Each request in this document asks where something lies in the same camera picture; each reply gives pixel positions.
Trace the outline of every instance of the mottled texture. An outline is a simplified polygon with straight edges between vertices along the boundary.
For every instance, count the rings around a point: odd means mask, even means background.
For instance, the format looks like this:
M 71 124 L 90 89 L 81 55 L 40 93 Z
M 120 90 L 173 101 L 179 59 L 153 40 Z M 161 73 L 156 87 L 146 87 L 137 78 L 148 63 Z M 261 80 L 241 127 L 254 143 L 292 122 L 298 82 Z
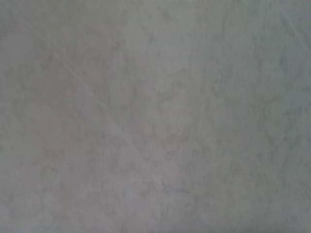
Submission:
M 311 232 L 310 21 L 0 0 L 0 233 Z

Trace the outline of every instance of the gray surface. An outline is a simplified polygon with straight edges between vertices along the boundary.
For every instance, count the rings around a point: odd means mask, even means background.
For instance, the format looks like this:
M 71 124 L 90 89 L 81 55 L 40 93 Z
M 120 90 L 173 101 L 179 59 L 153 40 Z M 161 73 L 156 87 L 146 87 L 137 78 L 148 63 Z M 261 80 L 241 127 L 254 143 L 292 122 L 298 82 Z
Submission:
M 0 0 L 0 232 L 311 232 L 310 15 Z

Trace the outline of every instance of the marble surface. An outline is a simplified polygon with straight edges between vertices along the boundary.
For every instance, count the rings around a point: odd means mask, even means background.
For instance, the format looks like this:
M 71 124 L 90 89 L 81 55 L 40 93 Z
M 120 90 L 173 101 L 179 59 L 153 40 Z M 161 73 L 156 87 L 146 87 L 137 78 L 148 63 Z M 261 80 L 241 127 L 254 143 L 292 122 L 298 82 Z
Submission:
M 311 232 L 307 0 L 0 0 L 0 233 Z

